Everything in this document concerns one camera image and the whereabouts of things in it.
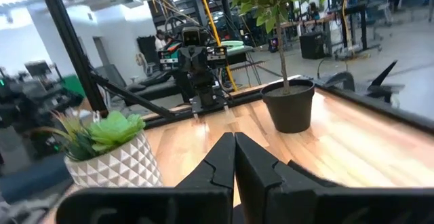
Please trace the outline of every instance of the floor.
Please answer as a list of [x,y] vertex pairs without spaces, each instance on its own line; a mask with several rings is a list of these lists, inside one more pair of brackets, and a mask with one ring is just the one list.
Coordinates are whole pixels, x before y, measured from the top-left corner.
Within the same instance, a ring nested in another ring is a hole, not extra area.
[[[311,127],[298,134],[276,131],[261,100],[146,130],[163,184],[176,186],[225,132],[244,132],[282,162],[294,160],[349,187],[434,185],[433,136],[320,91]],[[235,191],[234,206],[239,203]],[[43,223],[53,220],[54,212]]]
[[[415,21],[411,22],[408,12],[396,14],[394,17],[396,24],[392,27],[380,26],[377,30],[384,38],[380,42],[382,51],[368,50],[364,53],[370,54],[369,58],[348,61],[347,65],[356,81],[369,81],[380,74],[394,60],[398,60],[397,65],[385,81],[405,85],[405,88],[393,98],[393,106],[434,120],[434,107],[431,106],[431,99],[434,99],[434,86],[431,86],[434,83],[434,76],[432,76],[434,71],[434,23],[428,23],[427,15],[428,9],[416,10],[414,12]],[[333,31],[332,36],[334,41],[341,39],[339,30]],[[356,36],[361,36],[360,29],[357,30]],[[371,39],[372,29],[368,28],[368,45]],[[254,52],[252,58],[254,61],[265,61],[262,67],[274,73],[280,73],[278,53]],[[316,77],[318,64],[321,60],[303,59],[299,44],[295,43],[292,49],[285,52],[285,61],[288,75],[303,74]],[[321,64],[319,73],[321,76],[331,75],[345,71],[345,69],[346,65],[343,61],[329,58]],[[262,83],[278,79],[274,74],[262,69],[257,70]],[[245,69],[239,69],[233,72],[233,77],[236,83],[244,86],[249,86],[249,83],[252,86],[258,85],[252,68],[248,68],[248,74],[247,76]],[[175,95],[153,102],[170,108],[181,104],[182,99],[180,95]],[[133,106],[131,109],[132,113],[147,113],[139,106]]]

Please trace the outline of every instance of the white planter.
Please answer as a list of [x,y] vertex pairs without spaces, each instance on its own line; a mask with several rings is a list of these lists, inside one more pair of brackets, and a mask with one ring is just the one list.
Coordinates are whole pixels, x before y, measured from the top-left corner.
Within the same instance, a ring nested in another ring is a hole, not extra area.
[[82,187],[160,187],[157,161],[143,133],[104,155],[83,162],[65,158],[74,182]]

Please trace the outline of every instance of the potted plant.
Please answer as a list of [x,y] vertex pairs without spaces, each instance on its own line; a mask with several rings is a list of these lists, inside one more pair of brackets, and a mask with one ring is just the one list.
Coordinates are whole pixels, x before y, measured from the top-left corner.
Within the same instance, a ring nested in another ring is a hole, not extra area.
[[139,115],[110,112],[105,119],[84,123],[76,115],[54,112],[64,130],[42,127],[37,131],[61,136],[65,164],[82,187],[162,186],[151,147]]
[[290,1],[304,3],[308,0],[233,0],[233,5],[241,3],[241,13],[257,7],[256,25],[265,24],[268,33],[276,29],[283,81],[268,85],[261,93],[276,129],[295,133],[310,126],[314,84],[307,80],[288,81],[282,50],[281,22],[288,21],[287,4]]

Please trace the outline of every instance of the green succulent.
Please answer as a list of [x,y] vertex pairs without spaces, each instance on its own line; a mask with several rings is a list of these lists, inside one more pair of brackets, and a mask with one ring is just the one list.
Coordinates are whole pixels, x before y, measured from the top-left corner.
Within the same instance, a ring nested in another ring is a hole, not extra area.
[[98,153],[110,151],[132,140],[144,127],[139,115],[125,117],[119,111],[110,112],[107,118],[92,123],[88,128],[95,142],[92,149]]

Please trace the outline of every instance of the black plant pot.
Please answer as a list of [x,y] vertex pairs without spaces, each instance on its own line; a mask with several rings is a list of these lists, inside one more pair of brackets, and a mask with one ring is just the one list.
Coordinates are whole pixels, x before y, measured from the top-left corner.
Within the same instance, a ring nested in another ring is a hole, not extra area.
[[270,92],[283,87],[283,82],[266,86],[260,92],[267,105],[274,126],[280,132],[297,133],[311,125],[312,97],[315,93],[312,81],[293,79],[289,81],[292,90],[286,95]]

